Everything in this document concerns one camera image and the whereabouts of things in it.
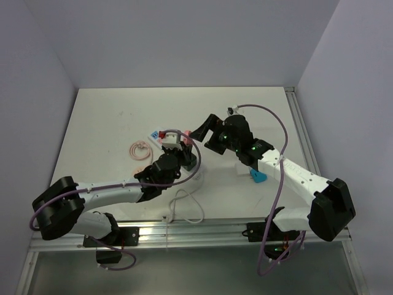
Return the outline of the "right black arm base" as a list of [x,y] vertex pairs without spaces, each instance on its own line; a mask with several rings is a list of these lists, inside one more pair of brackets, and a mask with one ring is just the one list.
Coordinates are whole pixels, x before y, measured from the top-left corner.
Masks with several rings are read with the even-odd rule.
[[[265,232],[266,221],[264,222],[249,222],[246,224],[246,229],[242,231],[242,236],[247,237],[248,242],[261,242]],[[300,231],[290,230],[288,232],[281,232],[276,225],[271,224],[267,242],[276,242],[276,244],[267,245],[264,249],[265,255],[269,259],[277,259],[289,247],[289,242],[294,241],[300,236]]]

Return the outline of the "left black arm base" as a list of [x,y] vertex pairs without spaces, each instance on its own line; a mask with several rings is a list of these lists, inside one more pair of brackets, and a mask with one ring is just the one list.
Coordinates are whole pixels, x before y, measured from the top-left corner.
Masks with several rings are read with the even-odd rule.
[[[126,250],[126,247],[137,246],[138,241],[138,227],[120,227],[119,230],[101,239],[86,235],[82,246],[84,248],[96,249],[96,262],[100,267],[107,267],[109,270],[123,270],[129,269],[135,265],[136,257],[133,253]],[[133,260],[129,267],[115,268],[112,266],[118,264],[124,256],[129,256]]]

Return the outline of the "pink plug adapter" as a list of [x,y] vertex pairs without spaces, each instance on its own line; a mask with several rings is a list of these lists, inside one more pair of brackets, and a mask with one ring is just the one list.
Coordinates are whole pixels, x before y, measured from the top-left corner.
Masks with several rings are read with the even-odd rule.
[[192,141],[189,139],[189,135],[191,134],[191,131],[190,130],[184,130],[182,133],[184,135],[186,135],[186,136],[184,136],[184,135],[181,136],[181,140],[182,140],[184,146],[185,147],[192,146]]

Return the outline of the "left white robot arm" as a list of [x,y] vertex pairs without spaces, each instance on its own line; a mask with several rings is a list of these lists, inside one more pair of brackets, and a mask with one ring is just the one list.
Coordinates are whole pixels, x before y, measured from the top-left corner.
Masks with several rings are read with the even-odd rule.
[[74,233],[92,236],[105,245],[117,243],[120,231],[113,215],[94,210],[118,203],[148,202],[164,190],[190,181],[202,162],[196,143],[221,126],[222,121],[211,114],[189,134],[176,129],[157,130],[155,139],[161,141],[162,154],[132,180],[82,183],[71,176],[60,178],[33,201],[30,229],[40,232],[43,240]]

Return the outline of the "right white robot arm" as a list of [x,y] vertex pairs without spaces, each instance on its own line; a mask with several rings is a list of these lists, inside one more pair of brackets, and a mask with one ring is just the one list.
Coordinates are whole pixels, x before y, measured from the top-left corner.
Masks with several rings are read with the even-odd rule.
[[242,115],[225,120],[210,114],[201,129],[212,136],[205,147],[223,154],[233,151],[240,162],[276,180],[294,191],[305,202],[303,208],[275,210],[272,221],[266,224],[270,238],[280,239],[286,232],[311,230],[324,241],[331,242],[354,219],[356,211],[348,185],[341,179],[333,181],[315,175],[280,155],[270,143],[253,136]]

